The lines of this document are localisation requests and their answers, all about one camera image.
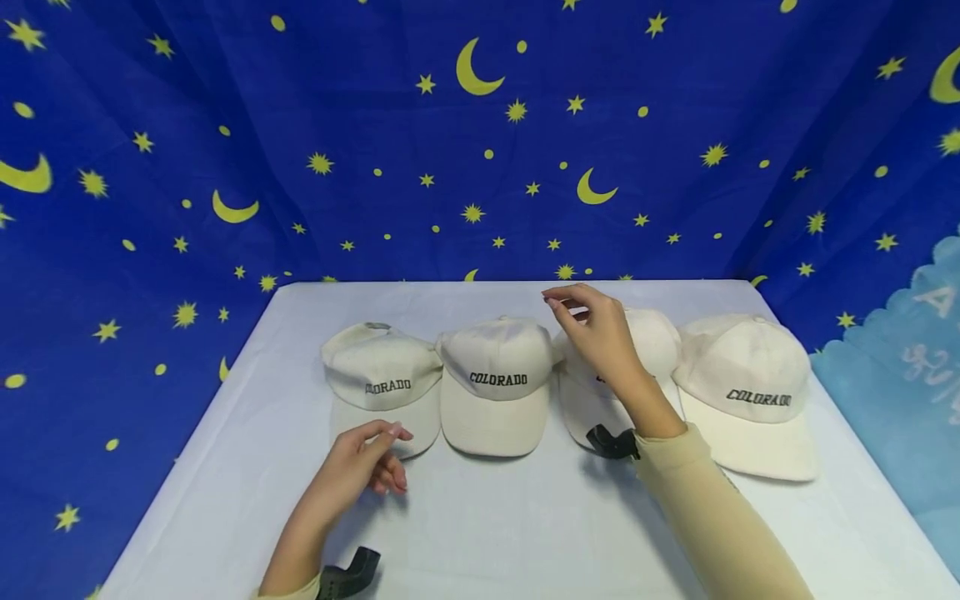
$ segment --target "yellow crescent moon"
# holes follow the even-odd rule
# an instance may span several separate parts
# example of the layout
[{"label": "yellow crescent moon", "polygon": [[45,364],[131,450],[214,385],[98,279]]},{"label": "yellow crescent moon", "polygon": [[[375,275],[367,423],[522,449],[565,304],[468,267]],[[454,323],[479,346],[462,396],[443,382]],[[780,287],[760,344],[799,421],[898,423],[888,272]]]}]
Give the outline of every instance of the yellow crescent moon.
[{"label": "yellow crescent moon", "polygon": [[30,171],[14,169],[3,160],[0,160],[0,182],[9,185],[13,189],[18,189],[21,192],[42,194],[50,189],[54,178],[50,173],[50,163],[47,162],[47,157],[40,155],[36,162],[36,167]]},{"label": "yellow crescent moon", "polygon": [[253,204],[246,208],[230,208],[220,200],[220,192],[213,190],[213,212],[227,223],[243,223],[252,219],[256,211],[260,209],[260,201],[254,200]]},{"label": "yellow crescent moon", "polygon": [[501,77],[495,82],[485,82],[473,72],[473,65],[471,64],[473,47],[477,45],[479,39],[479,37],[475,37],[470,40],[460,51],[460,56],[457,57],[457,81],[460,82],[460,87],[474,96],[486,96],[494,93],[503,83],[504,78]]},{"label": "yellow crescent moon", "polygon": [[933,81],[930,82],[930,98],[935,102],[943,104],[960,102],[960,89],[953,84],[953,75],[957,72],[958,65],[960,65],[960,47],[949,53],[937,67],[937,72],[933,74]]},{"label": "yellow crescent moon", "polygon": [[615,187],[606,194],[597,194],[590,189],[590,173],[593,173],[593,167],[587,169],[587,172],[580,178],[580,182],[577,183],[577,197],[580,198],[580,201],[584,204],[603,204],[607,200],[613,197],[613,194],[616,193],[616,190],[620,189]]}]

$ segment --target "white baseball cap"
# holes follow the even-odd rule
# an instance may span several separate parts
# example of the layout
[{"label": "white baseball cap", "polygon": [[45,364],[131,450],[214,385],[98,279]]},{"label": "white baseball cap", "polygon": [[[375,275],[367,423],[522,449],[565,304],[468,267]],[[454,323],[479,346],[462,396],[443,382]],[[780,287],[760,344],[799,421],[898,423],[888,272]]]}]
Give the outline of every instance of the white baseball cap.
[{"label": "white baseball cap", "polygon": [[444,436],[469,454],[523,456],[540,443],[557,362],[550,334],[531,319],[500,317],[437,340],[444,361]]},{"label": "white baseball cap", "polygon": [[817,456],[803,411],[810,359],[790,331],[756,315],[707,317],[680,329],[674,379],[686,419],[717,464],[810,481]]},{"label": "white baseball cap", "polygon": [[[680,334],[677,328],[657,310],[628,308],[625,312],[640,363],[657,379],[666,399],[683,417],[680,393],[670,378],[670,373],[680,361]],[[564,408],[564,422],[577,444],[592,449],[587,441],[587,432],[596,425],[604,425],[614,436],[632,429],[634,424],[623,404],[607,382],[584,360],[565,333],[557,336],[555,345],[565,359],[560,375],[560,403]]]},{"label": "white baseball cap", "polygon": [[321,348],[326,383],[336,397],[332,435],[375,419],[401,421],[414,434],[396,440],[397,458],[416,456],[440,434],[443,364],[429,342],[384,323],[360,323],[330,338]]}]

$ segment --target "human hand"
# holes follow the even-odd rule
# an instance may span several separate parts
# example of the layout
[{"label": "human hand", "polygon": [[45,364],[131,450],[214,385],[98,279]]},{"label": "human hand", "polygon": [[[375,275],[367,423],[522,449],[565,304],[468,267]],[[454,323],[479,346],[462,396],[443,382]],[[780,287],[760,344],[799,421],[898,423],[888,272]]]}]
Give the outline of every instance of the human hand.
[{"label": "human hand", "polygon": [[[623,304],[577,283],[544,290],[543,299],[567,338],[618,396],[650,375],[636,355]],[[571,309],[586,308],[573,313]]]}]

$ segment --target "star pattern backdrop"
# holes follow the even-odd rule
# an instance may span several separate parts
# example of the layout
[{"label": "star pattern backdrop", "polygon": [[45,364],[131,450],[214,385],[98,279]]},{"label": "star pattern backdrop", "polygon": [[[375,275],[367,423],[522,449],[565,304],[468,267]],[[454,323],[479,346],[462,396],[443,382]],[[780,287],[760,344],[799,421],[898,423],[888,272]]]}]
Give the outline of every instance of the star pattern backdrop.
[{"label": "star pattern backdrop", "polygon": [[96,596],[292,281],[737,277],[840,338],[960,222],[958,19],[3,3],[0,595]]}]

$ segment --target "cap brim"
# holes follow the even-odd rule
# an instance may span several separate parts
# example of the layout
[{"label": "cap brim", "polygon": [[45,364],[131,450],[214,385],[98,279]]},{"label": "cap brim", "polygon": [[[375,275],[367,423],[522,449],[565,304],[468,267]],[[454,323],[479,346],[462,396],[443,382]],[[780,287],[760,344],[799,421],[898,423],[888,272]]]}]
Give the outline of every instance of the cap brim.
[{"label": "cap brim", "polygon": [[[684,413],[677,384],[670,377],[657,381],[667,401],[682,418]],[[597,425],[603,425],[614,436],[634,428],[620,400],[599,396],[564,372],[560,374],[560,404],[564,409],[564,423],[570,437],[588,450],[593,450],[593,446],[587,440],[587,432]]]},{"label": "cap brim", "polygon": [[817,453],[803,414],[785,423],[755,423],[678,391],[686,420],[700,429],[721,467],[786,481],[816,479]]},{"label": "cap brim", "polygon": [[440,380],[440,418],[444,437],[467,454],[523,456],[534,451],[546,427],[550,379],[516,400],[474,396],[446,368]]},{"label": "cap brim", "polygon": [[389,411],[365,411],[336,396],[333,397],[333,414],[330,419],[332,437],[377,419],[400,421],[404,429],[414,434],[414,439],[409,442],[394,441],[391,450],[398,459],[417,456],[433,445],[440,435],[440,382],[435,383],[426,394],[410,404]]}]

